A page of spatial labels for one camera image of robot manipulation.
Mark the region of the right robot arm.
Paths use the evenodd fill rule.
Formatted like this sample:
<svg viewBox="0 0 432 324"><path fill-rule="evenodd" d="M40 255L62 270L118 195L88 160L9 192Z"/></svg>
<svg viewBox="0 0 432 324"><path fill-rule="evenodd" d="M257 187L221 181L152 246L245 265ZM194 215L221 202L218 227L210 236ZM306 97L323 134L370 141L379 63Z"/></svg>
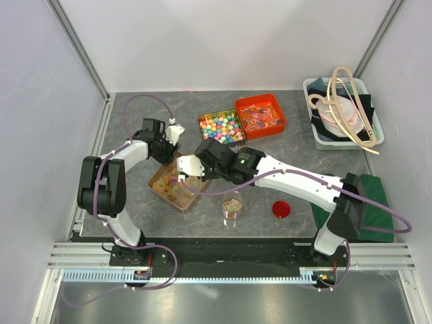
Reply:
<svg viewBox="0 0 432 324"><path fill-rule="evenodd" d="M329 212L309 248L310 260L316 265L326 265L339 245L359 237L367 205L359 198L365 192L361 178L353 173L347 173L344 178L320 175L278 161L254 148L243 146L233 151L213 138L204 140L194 156L206 178L277 190Z"/></svg>

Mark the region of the brown tin of popsicle candies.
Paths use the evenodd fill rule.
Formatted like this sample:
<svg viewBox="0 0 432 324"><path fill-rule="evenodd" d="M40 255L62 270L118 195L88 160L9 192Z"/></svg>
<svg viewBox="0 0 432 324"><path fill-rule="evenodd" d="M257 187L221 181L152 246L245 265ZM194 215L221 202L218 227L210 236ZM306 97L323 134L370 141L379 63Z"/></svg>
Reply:
<svg viewBox="0 0 432 324"><path fill-rule="evenodd" d="M177 153L171 164L161 166L148 181L148 186L164 202L183 213L189 213L200 196L178 182L180 173L176 161L181 156L180 153Z"/></svg>

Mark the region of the red jar lid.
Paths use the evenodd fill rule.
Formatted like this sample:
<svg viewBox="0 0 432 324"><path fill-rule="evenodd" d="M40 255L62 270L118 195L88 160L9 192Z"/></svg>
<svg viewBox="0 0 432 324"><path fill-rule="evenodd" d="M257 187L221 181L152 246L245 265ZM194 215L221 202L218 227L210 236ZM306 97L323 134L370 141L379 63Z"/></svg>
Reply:
<svg viewBox="0 0 432 324"><path fill-rule="evenodd" d="M291 213L290 205L282 200L276 201L272 206L272 213L279 219L286 218Z"/></svg>

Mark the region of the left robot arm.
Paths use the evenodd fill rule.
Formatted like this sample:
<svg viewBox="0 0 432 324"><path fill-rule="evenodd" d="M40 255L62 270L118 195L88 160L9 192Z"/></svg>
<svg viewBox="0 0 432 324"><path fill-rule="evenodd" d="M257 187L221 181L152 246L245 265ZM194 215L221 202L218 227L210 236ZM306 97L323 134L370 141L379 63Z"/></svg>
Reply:
<svg viewBox="0 0 432 324"><path fill-rule="evenodd" d="M98 219L110 232L115 245L125 249L124 256L133 265L148 258L146 238L126 211L126 174L136 164L154 159L167 166L180 148L185 128L174 118L169 124L145 118L142 127L120 147L100 156L83 159L77 193L77 204Z"/></svg>

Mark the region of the clear glass jar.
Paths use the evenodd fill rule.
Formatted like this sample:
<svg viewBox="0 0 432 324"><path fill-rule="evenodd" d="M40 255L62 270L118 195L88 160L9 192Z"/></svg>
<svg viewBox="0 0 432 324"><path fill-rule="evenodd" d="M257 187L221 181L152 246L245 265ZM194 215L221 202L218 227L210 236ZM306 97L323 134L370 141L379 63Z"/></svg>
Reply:
<svg viewBox="0 0 432 324"><path fill-rule="evenodd" d="M226 228L235 228L238 218L242 214L243 200L238 191L227 193L222 198L221 211L223 224Z"/></svg>

